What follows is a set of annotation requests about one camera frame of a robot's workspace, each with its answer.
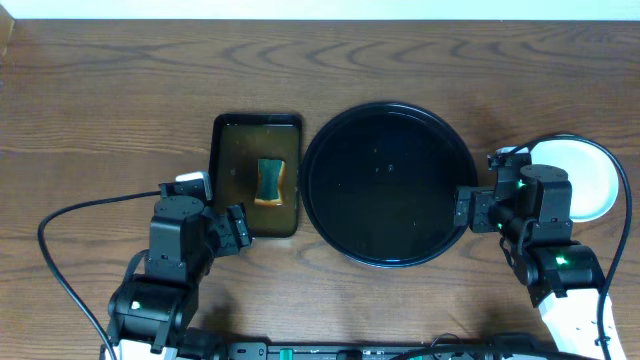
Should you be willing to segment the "yellow green scrub sponge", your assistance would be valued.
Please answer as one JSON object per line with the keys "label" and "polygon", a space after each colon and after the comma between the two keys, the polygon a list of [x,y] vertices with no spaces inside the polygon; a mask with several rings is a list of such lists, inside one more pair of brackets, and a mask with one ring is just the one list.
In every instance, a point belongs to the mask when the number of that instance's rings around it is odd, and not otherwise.
{"label": "yellow green scrub sponge", "polygon": [[258,160],[258,181],[254,203],[259,206],[281,206],[283,204],[282,183],[286,163],[280,159]]}

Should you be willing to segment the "pale green plate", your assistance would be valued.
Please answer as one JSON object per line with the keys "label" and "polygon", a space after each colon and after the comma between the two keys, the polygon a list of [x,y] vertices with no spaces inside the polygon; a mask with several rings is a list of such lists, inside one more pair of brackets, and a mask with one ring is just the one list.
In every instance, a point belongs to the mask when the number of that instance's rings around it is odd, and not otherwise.
{"label": "pale green plate", "polygon": [[618,173],[606,152],[576,136],[558,136],[531,147],[544,221],[589,222],[605,215],[619,189]]}

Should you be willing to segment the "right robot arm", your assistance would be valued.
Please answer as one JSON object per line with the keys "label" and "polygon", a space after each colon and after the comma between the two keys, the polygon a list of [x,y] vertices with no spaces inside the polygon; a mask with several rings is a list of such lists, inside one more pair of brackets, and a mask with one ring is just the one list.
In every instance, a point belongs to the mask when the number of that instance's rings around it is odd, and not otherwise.
{"label": "right robot arm", "polygon": [[457,188],[455,225],[500,234],[508,266],[559,351],[624,358],[604,272],[594,251],[571,238],[568,173],[535,164],[527,153],[496,154],[489,167],[497,174],[494,186]]}

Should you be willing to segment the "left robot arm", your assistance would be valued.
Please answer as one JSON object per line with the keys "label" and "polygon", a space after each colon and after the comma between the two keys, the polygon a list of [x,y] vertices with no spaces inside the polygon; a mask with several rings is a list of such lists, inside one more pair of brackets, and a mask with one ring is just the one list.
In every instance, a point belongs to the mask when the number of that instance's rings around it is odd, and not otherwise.
{"label": "left robot arm", "polygon": [[189,324],[202,279],[213,261],[238,254],[252,236],[243,205],[217,213],[201,199],[161,198],[150,223],[149,248],[134,255],[108,304],[106,359],[213,359],[219,341]]}

